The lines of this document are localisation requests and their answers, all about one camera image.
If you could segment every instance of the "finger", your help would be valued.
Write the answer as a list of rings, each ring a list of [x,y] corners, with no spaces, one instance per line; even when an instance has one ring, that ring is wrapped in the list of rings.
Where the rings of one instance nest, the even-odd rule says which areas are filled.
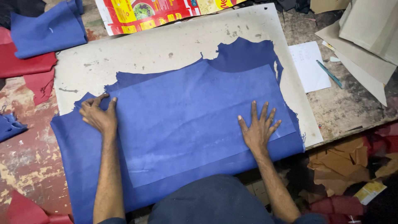
[[[86,122],[87,124],[90,124],[87,120],[87,118],[83,117],[83,121]]]
[[[83,109],[79,110],[79,114],[82,115],[83,117],[86,116],[86,112]]]
[[[261,110],[260,124],[263,124],[267,119],[268,102],[265,102]]]
[[[117,98],[113,97],[112,100],[109,102],[109,106],[108,106],[108,110],[107,111],[115,112],[116,102],[117,102]]]
[[[101,100],[104,99],[105,97],[108,97],[108,96],[109,96],[109,93],[104,93],[104,94],[98,96],[97,98],[94,99],[94,102],[93,102],[92,105],[93,106],[99,106]]]
[[[255,100],[253,100],[252,102],[252,123],[254,121],[258,120],[258,116],[257,116],[257,102]]]
[[[268,117],[267,121],[265,122],[265,128],[269,128],[271,126],[273,118],[275,116],[275,111],[276,111],[276,108],[271,110],[271,113],[269,114],[269,117]]]
[[[279,127],[279,125],[282,123],[282,120],[277,121],[272,127],[269,128],[267,135],[271,136],[272,133],[275,132],[275,130]]]
[[[94,98],[90,98],[88,100],[85,100],[82,102],[82,107],[86,106],[86,107],[91,107],[91,104],[93,104],[94,102]]]
[[[238,116],[238,122],[239,122],[240,129],[242,129],[242,133],[246,133],[248,131],[248,127],[246,126],[245,120],[240,115]]]

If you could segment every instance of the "white paper sheet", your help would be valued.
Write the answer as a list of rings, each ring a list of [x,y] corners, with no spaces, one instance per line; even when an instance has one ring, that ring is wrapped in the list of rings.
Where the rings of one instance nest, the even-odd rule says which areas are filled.
[[[305,92],[332,86],[328,74],[316,62],[318,60],[323,64],[316,41],[292,45],[289,50]]]

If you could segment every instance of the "right hand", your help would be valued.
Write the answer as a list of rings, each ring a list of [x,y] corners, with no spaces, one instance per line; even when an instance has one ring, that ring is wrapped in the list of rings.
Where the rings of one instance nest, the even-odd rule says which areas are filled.
[[[272,121],[275,116],[276,109],[272,109],[267,118],[268,102],[265,102],[261,111],[260,120],[257,117],[257,104],[254,100],[252,102],[252,124],[250,128],[246,126],[245,120],[242,116],[238,116],[240,128],[242,129],[243,139],[246,145],[250,148],[255,158],[261,155],[268,156],[267,143],[272,133],[279,127],[282,120],[277,121],[272,127]]]
[[[108,110],[103,111],[99,104],[105,97],[109,97],[109,94],[105,93],[97,98],[90,98],[84,101],[79,113],[83,116],[84,122],[93,126],[102,135],[115,134],[117,129],[115,112],[117,98],[114,97],[109,103]]]

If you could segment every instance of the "person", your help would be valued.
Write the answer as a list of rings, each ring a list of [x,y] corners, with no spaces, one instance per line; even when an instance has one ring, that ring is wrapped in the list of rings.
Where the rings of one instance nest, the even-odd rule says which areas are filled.
[[[94,201],[93,223],[125,224],[116,143],[116,97],[110,101],[108,110],[103,111],[99,108],[101,100],[108,96],[109,94],[102,94],[84,101],[79,111],[83,121],[96,128],[102,135],[101,166]],[[250,127],[246,126],[240,115],[238,122],[244,141],[257,161],[273,214],[277,219],[271,218],[260,200],[237,178],[219,174],[191,182],[157,202],[152,208],[148,223],[326,223],[316,214],[300,215],[273,167],[267,142],[282,121],[279,120],[271,126],[275,108],[268,118],[267,108],[268,102],[263,105],[258,119],[256,101],[253,101]]]

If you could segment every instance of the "forearm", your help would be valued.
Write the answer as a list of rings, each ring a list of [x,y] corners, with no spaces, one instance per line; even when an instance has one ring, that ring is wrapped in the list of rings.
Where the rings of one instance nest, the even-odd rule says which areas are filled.
[[[94,201],[93,223],[105,219],[125,218],[116,131],[102,136],[101,166]]]
[[[273,213],[283,221],[294,222],[300,216],[300,212],[276,172],[267,150],[261,150],[261,153],[254,157],[267,189]]]

